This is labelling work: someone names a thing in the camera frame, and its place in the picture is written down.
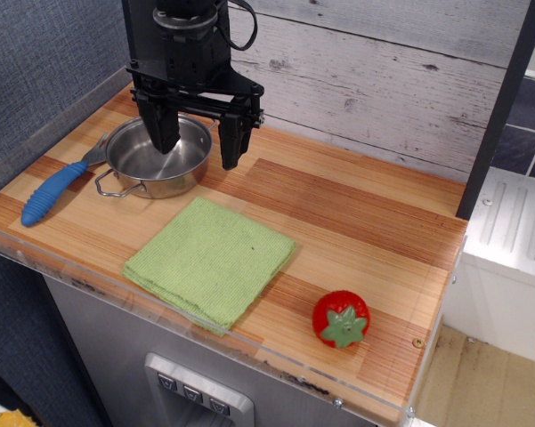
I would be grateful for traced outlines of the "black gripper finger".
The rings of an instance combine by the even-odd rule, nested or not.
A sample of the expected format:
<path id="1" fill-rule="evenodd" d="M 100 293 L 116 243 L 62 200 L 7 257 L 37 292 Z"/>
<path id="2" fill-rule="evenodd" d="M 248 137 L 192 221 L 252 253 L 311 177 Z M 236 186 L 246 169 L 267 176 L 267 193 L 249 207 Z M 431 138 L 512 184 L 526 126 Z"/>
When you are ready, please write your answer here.
<path id="1" fill-rule="evenodd" d="M 254 124 L 251 105 L 232 102 L 219 119 L 219 137 L 224 170 L 238 165 L 239 158 L 247 152 Z"/>
<path id="2" fill-rule="evenodd" d="M 180 139 L 178 111 L 168 105 L 166 98 L 143 91 L 138 91 L 135 99 L 152 145 L 161 154 L 169 153 Z"/>

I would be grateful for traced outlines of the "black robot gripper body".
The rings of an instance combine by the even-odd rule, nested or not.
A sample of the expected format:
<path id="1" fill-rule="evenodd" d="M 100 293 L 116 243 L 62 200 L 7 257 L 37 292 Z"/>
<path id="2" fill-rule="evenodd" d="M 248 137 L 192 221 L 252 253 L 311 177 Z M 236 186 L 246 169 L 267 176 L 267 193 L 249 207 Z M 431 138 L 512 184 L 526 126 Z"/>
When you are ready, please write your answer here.
<path id="1" fill-rule="evenodd" d="M 130 62 L 138 91 L 166 98 L 178 112 L 219 121 L 232 102 L 251 105 L 253 128 L 263 124 L 264 88 L 236 72 L 232 51 L 248 49 L 231 39 L 227 12 L 126 12 Z"/>

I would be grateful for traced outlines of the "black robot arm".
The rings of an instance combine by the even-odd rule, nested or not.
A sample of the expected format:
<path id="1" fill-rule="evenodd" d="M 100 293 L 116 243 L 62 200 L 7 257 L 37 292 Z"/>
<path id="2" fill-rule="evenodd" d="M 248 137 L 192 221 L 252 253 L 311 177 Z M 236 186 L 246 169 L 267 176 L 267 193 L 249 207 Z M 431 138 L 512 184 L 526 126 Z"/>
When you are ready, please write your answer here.
<path id="1" fill-rule="evenodd" d="M 181 112 L 219 123 L 223 168 L 247 152 L 263 124 L 264 88 L 236 72 L 225 1 L 124 1 L 133 100 L 153 146 L 170 152 Z"/>

